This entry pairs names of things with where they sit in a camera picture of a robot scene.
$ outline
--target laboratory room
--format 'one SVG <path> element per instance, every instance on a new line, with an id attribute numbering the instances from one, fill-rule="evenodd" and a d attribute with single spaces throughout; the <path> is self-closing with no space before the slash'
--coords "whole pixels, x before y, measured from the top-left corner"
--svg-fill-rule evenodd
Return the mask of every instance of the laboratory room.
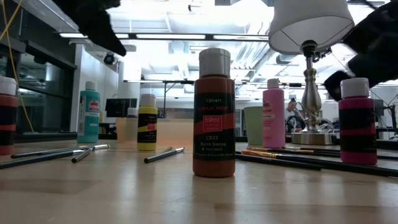
<path id="1" fill-rule="evenodd" d="M 398 223 L 398 1 L 0 6 L 1 224 Z"/>

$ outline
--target red paint bottle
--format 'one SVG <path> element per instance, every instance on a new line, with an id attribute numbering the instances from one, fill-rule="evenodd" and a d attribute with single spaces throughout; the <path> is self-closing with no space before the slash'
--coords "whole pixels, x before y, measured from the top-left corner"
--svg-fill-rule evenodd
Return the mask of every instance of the red paint bottle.
<path id="1" fill-rule="evenodd" d="M 342 100 L 338 102 L 340 121 L 340 156 L 349 164 L 377 163 L 374 104 L 369 97 L 367 78 L 341 82 Z"/>
<path id="2" fill-rule="evenodd" d="M 224 49 L 206 49 L 200 52 L 199 62 L 193 172 L 201 177 L 231 177 L 235 173 L 235 82 L 229 78 L 231 54 Z"/>
<path id="3" fill-rule="evenodd" d="M 13 149 L 19 99 L 15 96 L 17 83 L 0 76 L 0 156 Z"/>

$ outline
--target silver lamp base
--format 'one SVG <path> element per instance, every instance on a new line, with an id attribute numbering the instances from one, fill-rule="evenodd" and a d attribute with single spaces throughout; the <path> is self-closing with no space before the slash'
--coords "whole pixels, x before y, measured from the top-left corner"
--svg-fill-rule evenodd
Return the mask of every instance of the silver lamp base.
<path id="1" fill-rule="evenodd" d="M 292 133 L 292 144 L 332 145 L 332 135 L 328 133 Z"/>

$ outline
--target lamp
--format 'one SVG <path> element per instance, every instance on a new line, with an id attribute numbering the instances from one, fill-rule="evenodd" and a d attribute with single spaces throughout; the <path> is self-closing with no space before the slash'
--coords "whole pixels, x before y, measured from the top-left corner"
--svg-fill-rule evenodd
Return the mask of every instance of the lamp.
<path id="1" fill-rule="evenodd" d="M 270 47 L 281 54 L 304 54 L 307 61 L 302 106 L 308 118 L 305 130 L 292 135 L 293 143 L 330 143 L 330 135 L 318 130 L 317 115 L 322 104 L 312 58 L 315 52 L 339 42 L 353 27 L 346 0 L 276 0 L 269 31 Z"/>

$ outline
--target black label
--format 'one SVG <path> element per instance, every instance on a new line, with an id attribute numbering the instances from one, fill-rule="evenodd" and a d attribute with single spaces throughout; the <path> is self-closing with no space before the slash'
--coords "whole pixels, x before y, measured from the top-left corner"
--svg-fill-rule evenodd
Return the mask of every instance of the black label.
<path id="1" fill-rule="evenodd" d="M 0 130 L 0 146 L 11 146 L 14 144 L 15 131 Z"/>
<path id="2" fill-rule="evenodd" d="M 12 106 L 0 106 L 0 125 L 12 125 L 17 122 L 17 108 Z"/>
<path id="3" fill-rule="evenodd" d="M 147 131 L 138 130 L 138 143 L 156 143 L 157 114 L 139 114 L 138 128 L 146 128 Z"/>
<path id="4" fill-rule="evenodd" d="M 339 110 L 340 129 L 367 128 L 374 123 L 373 108 L 353 108 Z"/>
<path id="5" fill-rule="evenodd" d="M 376 137 L 340 135 L 340 150 L 348 152 L 376 152 Z"/>
<path id="6" fill-rule="evenodd" d="M 195 95 L 193 157 L 206 161 L 235 158 L 235 95 Z"/>

